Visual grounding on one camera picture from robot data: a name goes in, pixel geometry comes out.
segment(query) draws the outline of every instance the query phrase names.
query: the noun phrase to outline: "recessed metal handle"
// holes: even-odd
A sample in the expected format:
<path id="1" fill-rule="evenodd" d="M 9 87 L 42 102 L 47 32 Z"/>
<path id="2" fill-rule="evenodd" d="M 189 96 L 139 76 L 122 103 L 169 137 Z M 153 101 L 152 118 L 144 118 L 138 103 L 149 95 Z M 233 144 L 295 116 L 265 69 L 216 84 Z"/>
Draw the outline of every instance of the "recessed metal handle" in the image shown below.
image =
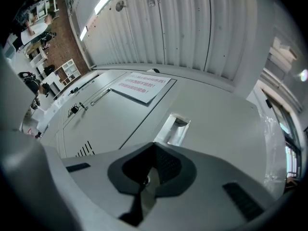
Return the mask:
<path id="1" fill-rule="evenodd" d="M 110 88 L 108 88 L 106 91 L 103 91 L 101 95 L 99 95 L 97 98 L 92 100 L 91 105 L 94 106 L 99 100 L 101 100 L 104 96 L 106 96 L 111 91 Z"/>
<path id="2" fill-rule="evenodd" d="M 154 142 L 180 146 L 190 124 L 190 120 L 178 114 L 169 115 L 162 129 L 157 134 Z"/>

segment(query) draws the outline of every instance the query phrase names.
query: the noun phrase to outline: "paper sign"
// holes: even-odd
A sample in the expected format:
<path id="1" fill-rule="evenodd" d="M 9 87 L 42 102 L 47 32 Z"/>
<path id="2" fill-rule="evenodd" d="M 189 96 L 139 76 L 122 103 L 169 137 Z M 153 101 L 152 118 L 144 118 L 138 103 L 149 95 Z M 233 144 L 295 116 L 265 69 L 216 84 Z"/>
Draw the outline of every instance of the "paper sign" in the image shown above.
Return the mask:
<path id="1" fill-rule="evenodd" d="M 110 88 L 148 103 L 170 81 L 170 78 L 131 73 Z"/>

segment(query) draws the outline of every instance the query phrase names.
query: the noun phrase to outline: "vent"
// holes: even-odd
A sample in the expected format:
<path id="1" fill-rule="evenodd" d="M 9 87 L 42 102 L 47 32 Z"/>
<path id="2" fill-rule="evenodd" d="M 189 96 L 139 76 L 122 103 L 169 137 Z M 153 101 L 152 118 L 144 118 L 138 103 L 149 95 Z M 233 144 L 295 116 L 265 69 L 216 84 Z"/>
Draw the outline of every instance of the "vent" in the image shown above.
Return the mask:
<path id="1" fill-rule="evenodd" d="M 82 147 L 82 149 L 79 150 L 79 152 L 75 155 L 75 157 L 78 156 L 90 156 L 95 155 L 95 152 L 93 151 L 89 141 L 88 143 L 85 143 L 85 145 Z"/>
<path id="2" fill-rule="evenodd" d="M 263 209 L 239 186 L 232 182 L 222 186 L 247 221 L 263 213 Z"/>

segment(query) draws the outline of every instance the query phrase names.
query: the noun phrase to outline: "window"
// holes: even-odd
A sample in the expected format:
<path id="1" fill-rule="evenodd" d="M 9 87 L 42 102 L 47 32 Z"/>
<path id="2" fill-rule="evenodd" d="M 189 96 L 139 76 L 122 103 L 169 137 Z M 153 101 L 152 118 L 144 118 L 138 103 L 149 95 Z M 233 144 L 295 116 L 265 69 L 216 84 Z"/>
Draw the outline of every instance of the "window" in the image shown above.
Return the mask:
<path id="1" fill-rule="evenodd" d="M 285 153 L 287 161 L 287 177 L 299 177 L 301 167 L 301 151 L 299 139 L 290 114 L 265 93 L 270 101 L 285 139 Z"/>

